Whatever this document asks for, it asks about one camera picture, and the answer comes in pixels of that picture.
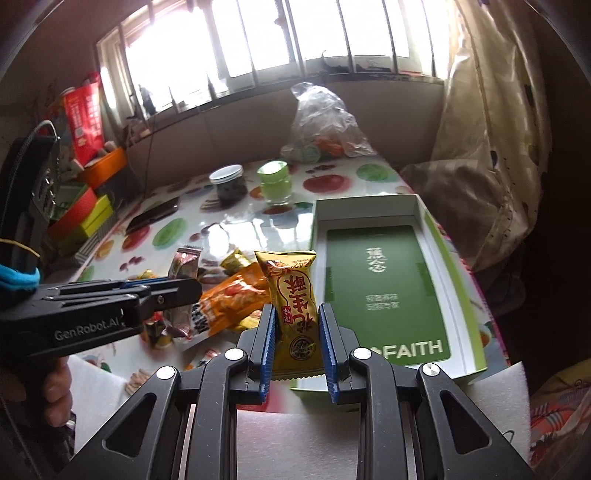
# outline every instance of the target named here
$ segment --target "glass jar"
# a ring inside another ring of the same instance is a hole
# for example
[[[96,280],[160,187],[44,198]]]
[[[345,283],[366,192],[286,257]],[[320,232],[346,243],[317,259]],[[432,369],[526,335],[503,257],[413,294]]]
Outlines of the glass jar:
[[[267,203],[284,205],[291,198],[291,176],[287,163],[273,160],[257,171],[261,179],[261,193]]]
[[[242,165],[220,168],[209,176],[209,181],[216,186],[217,198],[222,207],[238,203],[248,193]]]

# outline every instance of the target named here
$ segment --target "table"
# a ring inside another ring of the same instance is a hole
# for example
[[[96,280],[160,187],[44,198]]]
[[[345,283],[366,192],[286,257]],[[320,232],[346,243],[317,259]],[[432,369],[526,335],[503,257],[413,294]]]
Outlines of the table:
[[[229,209],[219,206],[208,175],[154,190],[132,207],[76,278],[79,281],[130,278],[141,275],[146,269],[156,275],[167,275],[176,249],[183,245],[203,248],[202,258],[210,262],[223,259],[232,244],[250,256],[257,249],[306,250],[310,248],[315,200],[412,193],[384,159],[343,158],[290,166],[294,190],[292,204],[269,207],[261,196],[256,174],[263,163],[244,165],[249,194]],[[183,197],[175,214],[125,236],[125,229],[134,216],[179,195]],[[478,285],[447,235],[445,238],[485,345],[488,370],[479,378],[488,377],[509,365],[508,356]],[[141,336],[135,336],[82,352],[79,356],[127,379],[140,368],[150,373],[162,365],[184,369],[193,358],[202,357],[208,348],[225,349],[229,342],[223,335],[214,336],[187,352],[181,352],[171,343],[152,350]]]

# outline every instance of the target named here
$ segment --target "blue gripper pad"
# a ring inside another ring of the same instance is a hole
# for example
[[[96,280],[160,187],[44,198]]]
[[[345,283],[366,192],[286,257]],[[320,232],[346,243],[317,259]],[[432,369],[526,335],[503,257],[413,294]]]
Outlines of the blue gripper pad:
[[[277,311],[273,309],[273,314],[265,332],[265,343],[263,346],[263,356],[261,362],[261,386],[259,395],[261,402],[267,399],[269,386],[271,385],[271,375],[273,373],[273,358],[275,357],[275,325],[277,324]]]
[[[333,401],[333,403],[336,403],[339,398],[339,378],[336,364],[336,355],[323,309],[319,310],[319,323],[320,349],[322,350],[322,361],[324,363],[324,374],[326,375],[326,386],[329,390],[330,399]]]

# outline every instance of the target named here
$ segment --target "green container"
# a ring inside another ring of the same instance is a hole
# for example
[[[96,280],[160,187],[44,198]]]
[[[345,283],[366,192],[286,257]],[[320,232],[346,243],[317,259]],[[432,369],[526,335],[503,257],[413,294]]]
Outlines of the green container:
[[[284,161],[273,160],[257,171],[261,179],[261,193],[267,203],[284,205],[291,198],[290,170]]]

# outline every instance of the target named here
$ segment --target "yellow box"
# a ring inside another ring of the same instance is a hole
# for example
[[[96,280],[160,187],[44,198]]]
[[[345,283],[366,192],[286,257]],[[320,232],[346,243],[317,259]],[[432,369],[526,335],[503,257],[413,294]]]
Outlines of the yellow box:
[[[103,195],[96,202],[88,217],[82,220],[72,233],[58,242],[60,255],[70,255],[78,250],[95,233],[105,220],[113,214],[113,207],[107,195]]]

